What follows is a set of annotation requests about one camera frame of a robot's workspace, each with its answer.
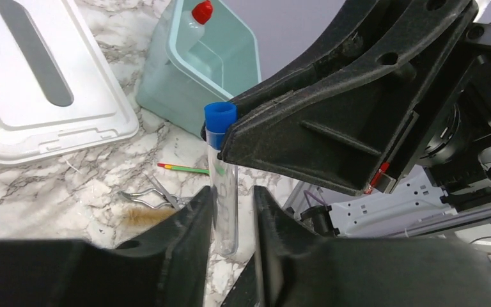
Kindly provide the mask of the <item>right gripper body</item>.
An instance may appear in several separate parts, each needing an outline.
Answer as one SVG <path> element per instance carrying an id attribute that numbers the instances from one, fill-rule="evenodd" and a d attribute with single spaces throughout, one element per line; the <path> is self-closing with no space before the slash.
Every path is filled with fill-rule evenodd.
<path id="1" fill-rule="evenodd" d="M 464 33 L 373 188 L 391 193 L 415 165 L 451 198 L 491 191 L 491 23 L 473 23 Z"/>

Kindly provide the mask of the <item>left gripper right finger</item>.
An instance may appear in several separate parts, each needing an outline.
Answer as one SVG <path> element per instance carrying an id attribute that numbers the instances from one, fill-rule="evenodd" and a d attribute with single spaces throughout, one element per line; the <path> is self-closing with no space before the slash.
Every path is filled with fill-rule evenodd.
<path id="1" fill-rule="evenodd" d="M 224 306 L 491 306 L 470 245 L 438 238 L 323 237 L 253 189 L 256 250 Z"/>

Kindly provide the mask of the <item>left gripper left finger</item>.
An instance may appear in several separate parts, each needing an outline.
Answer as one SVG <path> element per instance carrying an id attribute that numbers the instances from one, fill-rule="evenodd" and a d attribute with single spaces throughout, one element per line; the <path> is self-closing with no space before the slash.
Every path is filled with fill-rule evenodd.
<path id="1" fill-rule="evenodd" d="M 114 249 L 84 240 L 0 240 L 0 306 L 201 306 L 212 227 L 203 187 Z"/>

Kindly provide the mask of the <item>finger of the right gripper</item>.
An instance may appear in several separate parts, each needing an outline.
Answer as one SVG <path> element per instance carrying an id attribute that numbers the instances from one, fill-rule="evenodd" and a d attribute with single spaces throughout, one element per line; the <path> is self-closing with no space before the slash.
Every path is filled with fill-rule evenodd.
<path id="1" fill-rule="evenodd" d="M 403 3 L 401 123 L 234 123 L 224 161 L 361 195 L 395 157 L 414 125 L 417 105 L 449 66 L 450 54 L 478 13 L 475 1 Z"/>
<path id="2" fill-rule="evenodd" d="M 233 97 L 238 123 L 401 123 L 403 3 L 346 1 L 313 45 Z"/>

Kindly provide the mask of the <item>metal wire tongs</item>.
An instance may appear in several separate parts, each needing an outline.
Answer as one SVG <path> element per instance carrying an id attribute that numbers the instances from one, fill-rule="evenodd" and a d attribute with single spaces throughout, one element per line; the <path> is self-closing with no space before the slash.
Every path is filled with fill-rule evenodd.
<path id="1" fill-rule="evenodd" d="M 192 200 L 192 196 L 179 196 L 177 194 L 173 194 L 173 195 L 175 195 L 178 198 L 178 204 L 180 206 L 180 209 L 184 208 L 184 206 L 186 206 Z M 163 207 L 168 207 L 173 209 L 173 207 L 164 203 L 165 201 L 163 200 L 161 195 L 155 190 L 155 188 L 152 186 L 151 183 L 150 186 L 143 191 L 137 191 L 133 193 L 126 192 L 126 191 L 118 191 L 118 196 L 132 203 L 143 205 L 149 209 L 161 209 Z"/>

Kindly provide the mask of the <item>blue capped test tube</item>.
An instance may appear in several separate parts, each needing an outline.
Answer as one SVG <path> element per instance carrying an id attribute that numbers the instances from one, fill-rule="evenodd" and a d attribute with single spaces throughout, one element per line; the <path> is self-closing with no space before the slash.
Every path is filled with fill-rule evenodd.
<path id="1" fill-rule="evenodd" d="M 214 102 L 205 106 L 204 112 L 215 251 L 228 257 L 238 249 L 237 166 L 220 160 L 218 155 L 227 130 L 237 120 L 237 108 L 231 102 Z"/>

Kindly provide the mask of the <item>red capped squeeze bottle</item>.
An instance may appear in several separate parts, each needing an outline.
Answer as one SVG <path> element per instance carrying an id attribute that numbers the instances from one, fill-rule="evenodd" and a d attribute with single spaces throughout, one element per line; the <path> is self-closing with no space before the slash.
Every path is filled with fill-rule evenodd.
<path id="1" fill-rule="evenodd" d="M 184 55 L 205 34 L 205 24 L 211 19 L 214 7 L 210 1 L 198 3 L 192 10 L 182 12 L 176 38 L 176 51 Z"/>

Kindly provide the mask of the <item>metal tweezers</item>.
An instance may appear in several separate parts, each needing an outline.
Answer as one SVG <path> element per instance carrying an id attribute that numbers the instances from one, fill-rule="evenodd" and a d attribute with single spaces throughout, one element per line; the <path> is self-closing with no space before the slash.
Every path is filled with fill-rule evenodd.
<path id="1" fill-rule="evenodd" d="M 155 177 L 151 177 L 147 174 L 145 174 L 145 177 L 152 184 L 155 190 L 161 195 L 161 197 L 165 201 L 165 204 L 173 207 L 176 210 L 180 209 L 178 198 L 175 195 L 169 193 Z"/>

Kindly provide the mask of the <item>green spatula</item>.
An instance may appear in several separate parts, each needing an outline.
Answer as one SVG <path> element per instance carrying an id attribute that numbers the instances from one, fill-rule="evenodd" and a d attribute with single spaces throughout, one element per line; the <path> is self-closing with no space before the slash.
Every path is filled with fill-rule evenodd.
<path id="1" fill-rule="evenodd" d="M 188 167 L 188 166 L 180 166 L 176 164 L 168 164 L 168 163 L 161 163 L 158 162 L 157 166 L 160 168 L 172 170 L 172 171 L 181 171 L 181 172 L 188 172 L 188 173 L 198 173 L 198 174 L 203 174 L 203 175 L 209 175 L 209 170 L 208 169 L 201 169 L 201 168 L 193 168 L 193 167 Z"/>

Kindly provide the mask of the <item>teal plastic bin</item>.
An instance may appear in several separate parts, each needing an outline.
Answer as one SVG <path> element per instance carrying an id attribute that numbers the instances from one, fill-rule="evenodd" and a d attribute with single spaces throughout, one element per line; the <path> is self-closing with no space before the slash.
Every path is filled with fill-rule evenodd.
<path id="1" fill-rule="evenodd" d="M 197 1 L 171 1 L 153 30 L 136 94 L 143 108 L 200 136 L 204 107 L 226 102 L 261 81 L 258 46 L 249 26 L 222 1 L 204 35 L 188 50 L 178 43 L 189 38 L 185 13 Z"/>

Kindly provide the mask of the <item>white plastic lid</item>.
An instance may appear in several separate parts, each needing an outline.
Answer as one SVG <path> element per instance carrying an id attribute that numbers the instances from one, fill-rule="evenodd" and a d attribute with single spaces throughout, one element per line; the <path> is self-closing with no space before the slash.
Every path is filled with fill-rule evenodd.
<path id="1" fill-rule="evenodd" d="M 0 165 L 134 136 L 137 116 L 73 1 L 0 1 Z"/>

